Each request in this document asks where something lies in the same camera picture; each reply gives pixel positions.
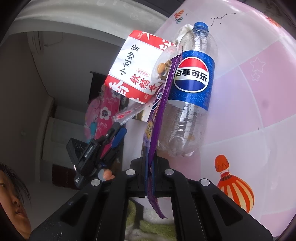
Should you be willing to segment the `person left hand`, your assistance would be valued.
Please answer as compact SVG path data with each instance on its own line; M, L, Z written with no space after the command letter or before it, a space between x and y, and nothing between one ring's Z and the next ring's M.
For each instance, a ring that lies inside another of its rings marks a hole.
M101 181L108 181L115 178L110 169L101 169L97 176Z

